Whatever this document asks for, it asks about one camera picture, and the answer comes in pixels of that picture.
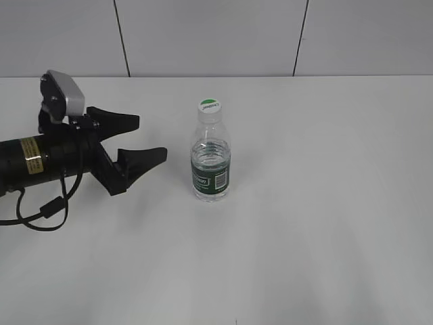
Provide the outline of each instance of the black wire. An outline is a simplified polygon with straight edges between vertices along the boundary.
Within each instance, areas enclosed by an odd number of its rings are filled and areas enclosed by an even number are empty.
[[[66,183],[65,183],[64,171],[62,171],[60,173],[60,183],[62,183],[62,195],[63,195],[63,199],[64,199],[64,204],[65,204],[65,215],[64,215],[64,218],[63,218],[63,221],[61,224],[59,224],[55,227],[38,227],[36,225],[32,225],[31,223],[27,222],[21,216],[21,211],[20,211],[21,200],[22,200],[22,197],[24,196],[24,193],[26,192],[26,190],[24,188],[19,190],[21,192],[21,194],[20,194],[20,197],[18,198],[18,202],[16,205],[16,216],[17,216],[18,220],[21,221],[21,223],[23,225],[25,225],[26,227],[33,229],[33,230],[38,230],[40,232],[53,232],[54,230],[61,228],[66,223],[66,220],[68,218],[68,211],[69,211],[68,194],[66,193]]]

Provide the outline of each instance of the bottle cap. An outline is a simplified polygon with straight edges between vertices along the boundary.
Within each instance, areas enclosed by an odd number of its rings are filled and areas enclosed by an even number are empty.
[[[217,123],[223,118],[222,106],[218,100],[207,99],[198,104],[198,120],[202,123]]]

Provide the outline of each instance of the table surface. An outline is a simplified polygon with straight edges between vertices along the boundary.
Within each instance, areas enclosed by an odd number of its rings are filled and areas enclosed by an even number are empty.
[[[88,106],[141,115],[104,142],[112,158],[166,146],[168,160],[115,197],[84,176],[56,232],[0,228],[0,324],[433,322],[433,77],[76,82]],[[189,165],[207,97],[232,138],[214,204]],[[0,79],[0,98],[0,139],[37,134],[38,79]],[[29,188],[23,214],[59,193]]]

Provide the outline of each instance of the water bottle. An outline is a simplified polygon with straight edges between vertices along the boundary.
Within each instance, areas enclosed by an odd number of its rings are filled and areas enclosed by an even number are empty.
[[[214,99],[198,105],[198,124],[191,142],[193,190],[205,202],[218,201],[229,191],[230,137],[221,109]]]

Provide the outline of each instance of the green label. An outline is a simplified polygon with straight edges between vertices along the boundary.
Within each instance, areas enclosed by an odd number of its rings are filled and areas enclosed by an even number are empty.
[[[193,165],[192,183],[197,191],[203,194],[218,194],[224,192],[229,187],[230,160],[226,167],[218,171],[203,171]]]

